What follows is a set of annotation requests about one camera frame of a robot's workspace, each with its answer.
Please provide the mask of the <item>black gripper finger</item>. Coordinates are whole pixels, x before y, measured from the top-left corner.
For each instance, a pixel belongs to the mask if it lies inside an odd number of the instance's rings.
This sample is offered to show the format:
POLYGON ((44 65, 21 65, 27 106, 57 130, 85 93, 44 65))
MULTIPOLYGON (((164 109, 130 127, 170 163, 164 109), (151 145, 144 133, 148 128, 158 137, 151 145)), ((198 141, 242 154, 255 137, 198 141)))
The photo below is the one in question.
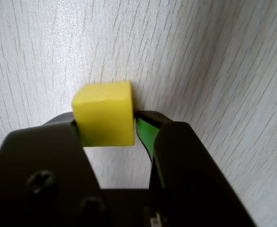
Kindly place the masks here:
POLYGON ((0 147, 0 227, 103 227, 105 204, 72 113, 0 147))

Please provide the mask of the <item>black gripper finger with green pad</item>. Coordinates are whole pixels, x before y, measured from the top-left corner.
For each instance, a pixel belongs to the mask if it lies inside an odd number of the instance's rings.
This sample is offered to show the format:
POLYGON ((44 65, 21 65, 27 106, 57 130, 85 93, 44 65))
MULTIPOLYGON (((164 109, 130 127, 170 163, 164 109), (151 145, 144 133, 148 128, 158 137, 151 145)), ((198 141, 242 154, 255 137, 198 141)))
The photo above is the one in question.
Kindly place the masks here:
POLYGON ((136 132, 150 157, 171 227, 252 227, 254 222, 194 130, 156 111, 138 111, 136 132))

